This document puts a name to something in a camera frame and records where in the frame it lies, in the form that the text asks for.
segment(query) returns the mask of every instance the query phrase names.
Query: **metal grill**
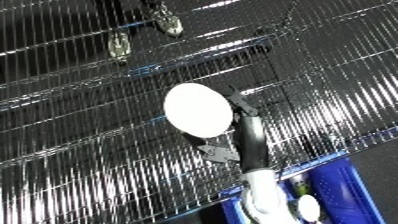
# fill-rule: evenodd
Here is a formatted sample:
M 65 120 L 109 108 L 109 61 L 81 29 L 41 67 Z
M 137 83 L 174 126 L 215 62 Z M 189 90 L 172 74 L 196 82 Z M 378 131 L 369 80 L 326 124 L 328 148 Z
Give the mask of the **metal grill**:
M 180 38 L 120 3 L 1 1 L 3 223 L 157 222 L 239 185 L 237 164 L 204 161 L 165 120 L 178 83 L 242 90 L 286 172 L 397 137 L 398 1 L 167 0 Z M 131 34 L 125 66 L 115 30 Z

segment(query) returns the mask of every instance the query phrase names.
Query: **black surface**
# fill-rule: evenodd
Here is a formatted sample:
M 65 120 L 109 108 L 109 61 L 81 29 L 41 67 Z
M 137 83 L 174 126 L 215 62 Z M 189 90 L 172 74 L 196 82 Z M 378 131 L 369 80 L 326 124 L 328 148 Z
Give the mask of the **black surface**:
M 351 159 L 386 223 L 398 223 L 398 140 L 373 146 Z

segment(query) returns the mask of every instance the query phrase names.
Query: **metal clamp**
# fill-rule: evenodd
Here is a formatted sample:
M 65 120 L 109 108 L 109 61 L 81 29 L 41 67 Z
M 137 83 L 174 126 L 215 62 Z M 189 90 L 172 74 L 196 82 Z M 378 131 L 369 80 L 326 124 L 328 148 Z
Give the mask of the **metal clamp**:
M 208 161 L 219 163 L 227 163 L 228 161 L 240 161 L 238 152 L 229 148 L 211 145 L 197 146 L 197 148 L 204 152 L 203 158 Z

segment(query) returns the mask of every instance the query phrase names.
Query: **blue bin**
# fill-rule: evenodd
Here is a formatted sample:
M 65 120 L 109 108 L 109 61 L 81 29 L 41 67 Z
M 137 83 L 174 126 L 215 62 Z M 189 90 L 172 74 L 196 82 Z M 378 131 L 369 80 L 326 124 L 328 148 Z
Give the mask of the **blue bin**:
M 335 224 L 384 224 L 382 216 L 367 192 L 357 171 L 348 158 L 319 166 L 309 171 L 315 197 Z M 289 184 L 281 183 L 289 199 L 294 197 Z M 241 188 L 222 192 L 223 196 L 235 194 Z M 229 224 L 244 224 L 239 209 L 239 196 L 223 202 Z

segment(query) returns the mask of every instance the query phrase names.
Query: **metal bracket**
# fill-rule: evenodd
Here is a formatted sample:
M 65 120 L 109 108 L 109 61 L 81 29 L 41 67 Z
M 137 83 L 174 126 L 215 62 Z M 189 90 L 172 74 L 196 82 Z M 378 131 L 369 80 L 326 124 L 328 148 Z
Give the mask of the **metal bracket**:
M 204 152 L 203 158 L 212 162 L 227 163 L 228 161 L 240 161 L 237 151 L 229 148 L 211 145 L 201 145 L 197 148 Z
M 232 90 L 231 94 L 226 94 L 224 97 L 236 108 L 244 111 L 249 116 L 258 116 L 258 110 L 252 106 L 250 106 L 238 89 L 233 86 L 229 86 Z

